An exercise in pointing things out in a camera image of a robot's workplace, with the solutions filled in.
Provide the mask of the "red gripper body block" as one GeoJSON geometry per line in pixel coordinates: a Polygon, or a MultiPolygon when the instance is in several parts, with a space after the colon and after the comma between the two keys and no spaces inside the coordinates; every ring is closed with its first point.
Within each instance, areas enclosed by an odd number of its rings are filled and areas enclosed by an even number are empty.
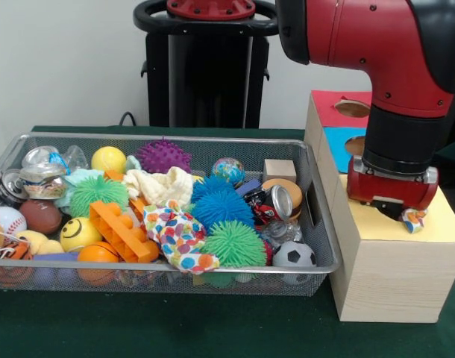
{"type": "Polygon", "coordinates": [[[374,202],[401,204],[403,208],[416,210],[425,210],[429,207],[438,185],[437,178],[424,183],[360,172],[349,172],[347,175],[347,193],[350,199],[365,204],[374,202]]]}

